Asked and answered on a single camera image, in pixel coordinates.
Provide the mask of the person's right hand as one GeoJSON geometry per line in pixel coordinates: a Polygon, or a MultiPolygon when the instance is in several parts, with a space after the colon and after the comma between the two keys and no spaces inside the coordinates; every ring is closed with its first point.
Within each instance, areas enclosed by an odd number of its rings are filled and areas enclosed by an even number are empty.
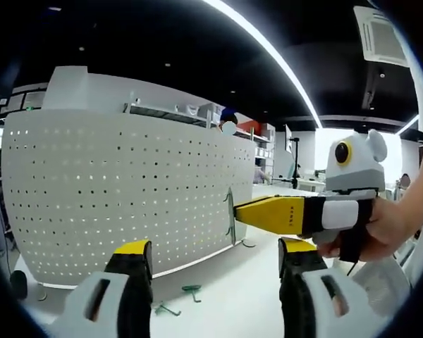
{"type": "Polygon", "coordinates": [[[405,197],[399,202],[377,198],[366,229],[368,237],[362,244],[360,260],[390,256],[416,232],[412,204],[405,197]]]}

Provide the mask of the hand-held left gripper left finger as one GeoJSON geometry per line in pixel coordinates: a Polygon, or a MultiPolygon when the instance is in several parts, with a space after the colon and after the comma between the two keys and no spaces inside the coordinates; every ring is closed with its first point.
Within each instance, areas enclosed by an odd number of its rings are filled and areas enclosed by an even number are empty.
{"type": "Polygon", "coordinates": [[[126,243],[66,297],[51,336],[149,337],[152,302],[152,243],[126,243]]]}

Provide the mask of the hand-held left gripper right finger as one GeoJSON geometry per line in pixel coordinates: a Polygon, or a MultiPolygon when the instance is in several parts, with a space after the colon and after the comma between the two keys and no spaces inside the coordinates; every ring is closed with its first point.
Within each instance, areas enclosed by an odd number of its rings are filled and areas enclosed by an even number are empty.
{"type": "Polygon", "coordinates": [[[280,238],[278,269],[285,337],[375,337],[384,326],[366,291],[309,242],[280,238]]]}

